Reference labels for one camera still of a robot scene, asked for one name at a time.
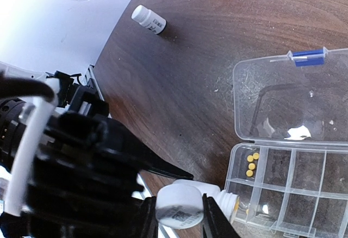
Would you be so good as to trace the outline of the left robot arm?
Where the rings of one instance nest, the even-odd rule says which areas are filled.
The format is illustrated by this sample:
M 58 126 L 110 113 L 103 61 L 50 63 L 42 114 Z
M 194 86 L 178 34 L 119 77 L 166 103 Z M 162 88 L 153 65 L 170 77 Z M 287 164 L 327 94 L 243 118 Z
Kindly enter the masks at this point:
M 27 128 L 25 97 L 58 101 L 62 114 L 48 119 L 17 215 L 1 213 L 4 237 L 157 237 L 154 198 L 137 199 L 144 187 L 137 176 L 147 171 L 173 179 L 193 175 L 163 160 L 125 125 L 109 115 L 109 105 L 90 79 L 61 72 L 50 86 L 33 78 L 1 74 L 1 166 L 11 172 Z

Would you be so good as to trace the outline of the small white bottle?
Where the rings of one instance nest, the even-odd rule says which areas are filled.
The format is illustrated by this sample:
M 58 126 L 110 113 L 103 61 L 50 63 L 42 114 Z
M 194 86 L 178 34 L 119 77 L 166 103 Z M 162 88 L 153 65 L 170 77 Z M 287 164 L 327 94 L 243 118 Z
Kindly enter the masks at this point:
M 167 21 L 154 11 L 147 9 L 143 5 L 138 5 L 131 18 L 145 29 L 155 33 L 156 35 L 164 31 Z
M 178 179 L 173 183 L 193 186 L 197 188 L 202 195 L 206 194 L 207 197 L 213 197 L 229 222 L 233 223 L 240 203 L 240 197 L 238 195 L 227 192 L 226 190 L 221 190 L 217 185 L 200 181 Z

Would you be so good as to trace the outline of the clear plastic pill organizer box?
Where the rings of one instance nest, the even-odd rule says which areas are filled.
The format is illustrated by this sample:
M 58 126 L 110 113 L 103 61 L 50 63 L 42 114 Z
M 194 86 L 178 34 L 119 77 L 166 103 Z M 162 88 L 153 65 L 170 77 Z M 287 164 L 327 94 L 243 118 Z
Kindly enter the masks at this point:
M 285 237 L 347 237 L 347 49 L 250 59 L 233 70 L 225 188 L 235 220 Z

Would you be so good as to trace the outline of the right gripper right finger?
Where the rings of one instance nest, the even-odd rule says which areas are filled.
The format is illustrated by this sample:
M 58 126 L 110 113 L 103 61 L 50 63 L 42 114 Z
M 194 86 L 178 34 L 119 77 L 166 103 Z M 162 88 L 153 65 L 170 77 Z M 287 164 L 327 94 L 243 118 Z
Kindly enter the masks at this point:
M 213 197 L 203 195 L 204 218 L 201 237 L 203 238 L 240 238 L 229 223 Z

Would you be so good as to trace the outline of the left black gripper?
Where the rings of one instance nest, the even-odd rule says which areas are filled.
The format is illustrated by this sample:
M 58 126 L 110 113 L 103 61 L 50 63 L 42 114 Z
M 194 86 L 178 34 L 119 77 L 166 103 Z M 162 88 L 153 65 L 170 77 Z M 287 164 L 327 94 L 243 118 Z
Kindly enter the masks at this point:
M 137 174 L 194 176 L 165 161 L 124 124 L 67 111 L 51 117 L 28 163 L 18 215 L 4 199 L 4 237 L 135 237 L 144 188 Z

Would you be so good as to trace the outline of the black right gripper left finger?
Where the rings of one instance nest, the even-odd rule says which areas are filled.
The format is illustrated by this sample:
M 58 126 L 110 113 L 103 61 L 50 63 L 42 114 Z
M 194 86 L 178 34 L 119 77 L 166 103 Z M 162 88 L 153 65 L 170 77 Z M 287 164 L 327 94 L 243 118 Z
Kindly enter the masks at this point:
M 156 220 L 156 197 L 145 198 L 135 218 L 135 237 L 158 237 L 158 222 Z

